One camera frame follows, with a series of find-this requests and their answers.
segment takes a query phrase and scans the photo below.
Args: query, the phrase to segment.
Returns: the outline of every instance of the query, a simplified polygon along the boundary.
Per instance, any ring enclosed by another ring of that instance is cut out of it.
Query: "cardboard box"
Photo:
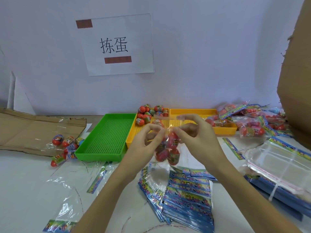
[[[311,149],[311,0],[305,0],[284,56],[277,93],[294,139]]]
[[[54,136],[77,138],[85,127],[85,118],[36,116],[0,108],[0,149],[55,156],[64,148],[52,145]]]

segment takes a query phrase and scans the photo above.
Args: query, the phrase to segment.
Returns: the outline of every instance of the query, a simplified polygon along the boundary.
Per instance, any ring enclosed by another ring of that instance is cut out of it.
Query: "chinese characters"
[[[114,45],[112,45],[112,40],[106,38],[106,40],[103,40],[101,39],[101,49],[103,49],[103,53],[111,53],[112,51],[114,52],[115,51],[115,47],[116,48],[116,51],[115,52],[121,52],[121,51],[126,51],[127,52],[127,49],[126,49],[126,37],[123,37],[123,38],[115,38],[116,39],[116,42]]]

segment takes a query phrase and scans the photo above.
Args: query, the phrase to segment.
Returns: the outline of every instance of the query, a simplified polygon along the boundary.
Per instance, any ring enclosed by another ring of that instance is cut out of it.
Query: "green plastic tray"
[[[76,150],[76,157],[120,162],[127,151],[125,141],[135,118],[136,114],[106,114]]]

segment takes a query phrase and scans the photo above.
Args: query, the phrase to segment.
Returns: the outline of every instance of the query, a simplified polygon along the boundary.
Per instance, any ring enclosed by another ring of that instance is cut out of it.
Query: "paper sign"
[[[150,14],[76,24],[89,76],[154,73]]]

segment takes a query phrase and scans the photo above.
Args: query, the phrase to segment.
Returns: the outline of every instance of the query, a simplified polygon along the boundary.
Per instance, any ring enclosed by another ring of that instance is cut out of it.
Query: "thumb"
[[[147,147],[152,149],[152,151],[155,151],[156,148],[161,144],[164,135],[165,135],[165,130],[161,129]]]
[[[189,136],[184,130],[180,129],[179,127],[173,127],[173,132],[184,142],[186,143],[191,136]]]

